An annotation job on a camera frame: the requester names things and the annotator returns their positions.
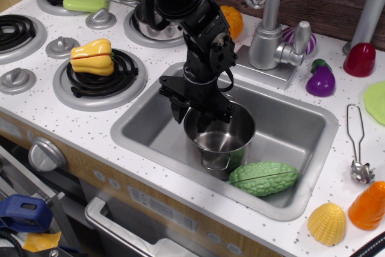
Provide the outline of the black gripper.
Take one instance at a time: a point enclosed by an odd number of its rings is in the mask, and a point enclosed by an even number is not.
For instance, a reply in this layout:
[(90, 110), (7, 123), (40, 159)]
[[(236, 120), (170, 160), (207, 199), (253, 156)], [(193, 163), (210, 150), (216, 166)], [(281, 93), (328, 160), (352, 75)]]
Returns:
[(188, 109), (193, 108), (201, 112), (197, 119), (199, 133), (206, 132), (213, 120), (229, 123), (235, 107), (223, 93), (233, 88), (234, 77), (230, 69), (225, 73), (230, 79), (230, 85), (225, 88), (219, 88), (217, 76), (201, 83), (188, 79), (186, 72), (182, 76), (161, 76), (159, 93), (169, 98), (175, 121), (181, 123)]

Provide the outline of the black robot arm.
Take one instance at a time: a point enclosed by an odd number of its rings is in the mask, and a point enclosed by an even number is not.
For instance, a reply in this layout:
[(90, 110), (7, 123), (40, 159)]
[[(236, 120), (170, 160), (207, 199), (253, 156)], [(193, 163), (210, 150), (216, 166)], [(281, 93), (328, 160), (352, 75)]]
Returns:
[(197, 130), (205, 132), (214, 120), (229, 123), (235, 107), (224, 96), (232, 86), (220, 88), (222, 73), (233, 79), (237, 55), (229, 24), (214, 0), (145, 0), (151, 28), (160, 31), (176, 23), (187, 46), (182, 76), (161, 76), (160, 94), (169, 98), (175, 121), (189, 108), (200, 112)]

